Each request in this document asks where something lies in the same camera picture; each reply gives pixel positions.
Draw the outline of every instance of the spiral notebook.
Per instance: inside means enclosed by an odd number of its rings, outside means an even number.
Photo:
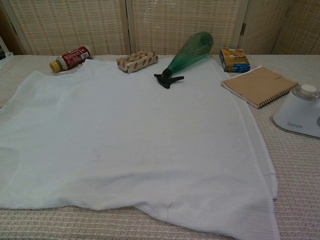
[[[224,80],[221,85],[258,109],[288,94],[299,83],[259,66]]]

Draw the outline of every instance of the black spray nozzle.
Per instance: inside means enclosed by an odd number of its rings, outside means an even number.
[[[162,74],[154,74],[159,84],[161,84],[164,88],[169,89],[170,85],[178,80],[184,79],[184,76],[176,76],[171,77],[171,71],[166,68]]]

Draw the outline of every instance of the woven screen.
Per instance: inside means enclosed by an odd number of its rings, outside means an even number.
[[[11,0],[34,55],[60,55],[83,45],[95,55],[126,54],[121,0]]]
[[[240,47],[247,54],[271,54],[290,0],[250,0]]]
[[[320,54],[319,0],[292,2],[272,53]]]
[[[214,38],[211,54],[230,46],[241,0],[132,0],[136,50],[176,54],[193,33]]]

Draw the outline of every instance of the beige tablecloth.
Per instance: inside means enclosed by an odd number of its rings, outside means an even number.
[[[118,56],[96,56],[115,60]],[[0,70],[0,106],[19,83],[38,70],[51,74],[54,56],[13,56]],[[218,56],[213,59],[220,64]],[[265,66],[299,83],[320,89],[320,55],[249,55],[253,67]],[[250,107],[273,161],[278,182],[275,214],[282,239],[320,239],[320,140],[283,132],[269,117],[284,97],[261,109]],[[74,206],[41,210],[0,209],[0,239],[166,239],[221,240],[155,220],[134,207],[94,211]]]

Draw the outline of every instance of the green spray bottle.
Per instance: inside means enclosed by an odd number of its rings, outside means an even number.
[[[172,83],[184,79],[184,76],[171,76],[206,57],[213,44],[214,38],[208,32],[191,35],[162,74],[154,74],[158,83],[169,89]]]

